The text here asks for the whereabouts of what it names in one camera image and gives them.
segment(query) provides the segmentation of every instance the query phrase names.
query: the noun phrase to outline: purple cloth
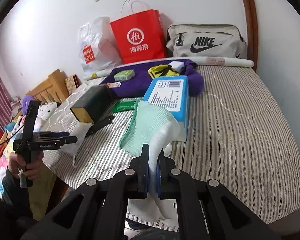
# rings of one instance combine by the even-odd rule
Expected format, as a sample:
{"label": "purple cloth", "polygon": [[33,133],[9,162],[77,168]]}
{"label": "purple cloth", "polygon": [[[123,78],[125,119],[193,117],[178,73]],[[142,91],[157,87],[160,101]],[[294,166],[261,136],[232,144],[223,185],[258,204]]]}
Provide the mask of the purple cloth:
{"label": "purple cloth", "polygon": [[32,96],[25,96],[22,99],[22,114],[26,115],[27,114],[27,110],[28,110],[28,106],[31,100],[35,100]]}
{"label": "purple cloth", "polygon": [[[149,68],[158,65],[167,65],[172,61],[173,60],[160,60],[115,68],[112,70],[110,75],[103,80],[102,84],[116,82],[114,80],[115,74],[122,70],[133,69],[135,76],[132,79],[122,81],[120,87],[111,88],[111,90],[116,98],[143,97],[152,82],[152,78],[148,73]],[[180,75],[188,76],[189,96],[195,97],[199,95],[203,90],[204,82],[203,77],[194,70],[198,65],[189,59],[177,59],[176,61],[182,61],[185,63]]]}

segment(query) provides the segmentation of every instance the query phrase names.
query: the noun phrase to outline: haidilao logo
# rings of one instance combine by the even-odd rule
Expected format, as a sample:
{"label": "haidilao logo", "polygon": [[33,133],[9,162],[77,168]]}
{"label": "haidilao logo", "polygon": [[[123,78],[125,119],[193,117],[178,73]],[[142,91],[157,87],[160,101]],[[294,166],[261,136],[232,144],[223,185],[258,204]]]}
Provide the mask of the haidilao logo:
{"label": "haidilao logo", "polygon": [[144,37],[143,31],[138,28],[131,29],[127,34],[127,39],[132,45],[140,44]]}

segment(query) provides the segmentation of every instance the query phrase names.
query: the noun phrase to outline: nike swoosh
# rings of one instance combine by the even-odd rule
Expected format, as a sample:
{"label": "nike swoosh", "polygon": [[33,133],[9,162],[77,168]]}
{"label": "nike swoosh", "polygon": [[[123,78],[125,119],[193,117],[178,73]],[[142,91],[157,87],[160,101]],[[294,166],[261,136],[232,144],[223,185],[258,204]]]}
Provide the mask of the nike swoosh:
{"label": "nike swoosh", "polygon": [[203,47],[203,48],[196,49],[196,48],[193,46],[193,44],[194,44],[194,43],[192,43],[192,45],[191,45],[191,47],[190,47],[190,51],[191,51],[192,53],[199,53],[199,52],[204,51],[204,50],[206,50],[206,49],[211,49],[211,48],[213,48],[213,47],[222,45],[222,44],[218,44],[218,45],[212,45],[212,46],[209,46],[209,47]]}

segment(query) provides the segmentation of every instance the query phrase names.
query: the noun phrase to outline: blue box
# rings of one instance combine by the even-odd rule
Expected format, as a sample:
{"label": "blue box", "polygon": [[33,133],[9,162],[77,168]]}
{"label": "blue box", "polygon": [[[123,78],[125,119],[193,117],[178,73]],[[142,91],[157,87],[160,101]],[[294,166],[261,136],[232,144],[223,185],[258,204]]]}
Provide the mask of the blue box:
{"label": "blue box", "polygon": [[169,110],[181,128],[176,141],[186,141],[189,122],[189,85],[187,76],[154,78],[143,100]]}

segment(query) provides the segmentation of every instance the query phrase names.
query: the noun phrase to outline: person's hand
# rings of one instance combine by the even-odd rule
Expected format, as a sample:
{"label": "person's hand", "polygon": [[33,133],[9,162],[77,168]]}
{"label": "person's hand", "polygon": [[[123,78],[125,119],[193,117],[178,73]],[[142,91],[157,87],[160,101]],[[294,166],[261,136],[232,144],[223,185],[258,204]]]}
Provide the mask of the person's hand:
{"label": "person's hand", "polygon": [[38,152],[38,159],[27,164],[20,154],[10,153],[8,169],[15,178],[19,179],[19,167],[25,166],[27,169],[27,171],[24,172],[25,176],[31,180],[35,180],[40,175],[43,166],[43,157],[43,152]]}

